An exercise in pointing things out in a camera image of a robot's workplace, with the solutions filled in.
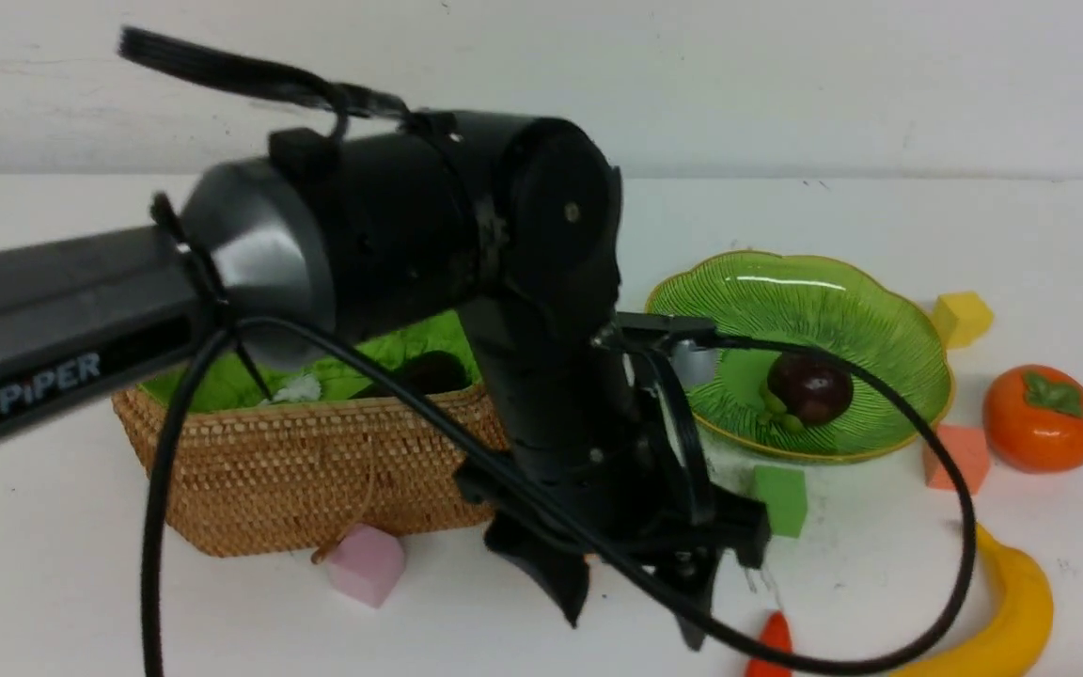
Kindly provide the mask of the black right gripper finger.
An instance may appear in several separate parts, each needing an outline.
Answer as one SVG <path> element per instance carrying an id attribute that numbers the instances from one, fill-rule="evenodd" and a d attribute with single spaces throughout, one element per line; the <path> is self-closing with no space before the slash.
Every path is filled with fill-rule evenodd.
<path id="1" fill-rule="evenodd" d="M 673 554 L 665 564 L 665 583 L 700 612 L 710 614 L 722 557 L 722 550 L 681 550 Z"/>

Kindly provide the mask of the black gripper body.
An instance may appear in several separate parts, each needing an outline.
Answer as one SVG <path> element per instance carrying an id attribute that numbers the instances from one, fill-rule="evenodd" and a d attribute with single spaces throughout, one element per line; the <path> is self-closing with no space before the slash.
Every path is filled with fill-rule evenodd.
<path id="1" fill-rule="evenodd" d="M 713 484 L 669 361 L 590 343 L 615 314 L 552 325 L 516 299 L 460 309 L 516 476 L 661 580 L 681 550 L 722 550 L 760 569 L 768 511 Z"/>

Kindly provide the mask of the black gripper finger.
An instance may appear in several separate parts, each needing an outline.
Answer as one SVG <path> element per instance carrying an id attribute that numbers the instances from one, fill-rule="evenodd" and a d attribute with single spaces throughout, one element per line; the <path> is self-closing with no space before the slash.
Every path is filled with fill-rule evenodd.
<path id="1" fill-rule="evenodd" d="M 576 627 L 589 595 L 590 573 L 583 554 L 545 543 L 507 515 L 496 515 L 484 532 L 491 554 L 516 567 L 542 588 L 571 627 Z"/>

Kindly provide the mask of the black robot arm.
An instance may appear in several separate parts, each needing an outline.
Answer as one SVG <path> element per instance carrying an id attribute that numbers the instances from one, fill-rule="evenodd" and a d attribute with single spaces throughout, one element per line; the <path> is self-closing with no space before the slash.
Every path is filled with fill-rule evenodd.
<path id="1" fill-rule="evenodd" d="M 725 554 L 760 569 L 760 502 L 714 487 L 678 354 L 708 320 L 619 313 L 619 169 L 577 125 L 410 110 L 384 91 L 125 26 L 119 55 L 205 88 L 334 113 L 203 173 L 151 223 L 0 250 L 0 441 L 185 364 L 149 473 L 142 638 L 162 667 L 160 575 L 186 412 L 216 359 L 327 354 L 464 451 L 484 541 L 576 624 L 596 554 L 678 621 L 713 617 Z"/>

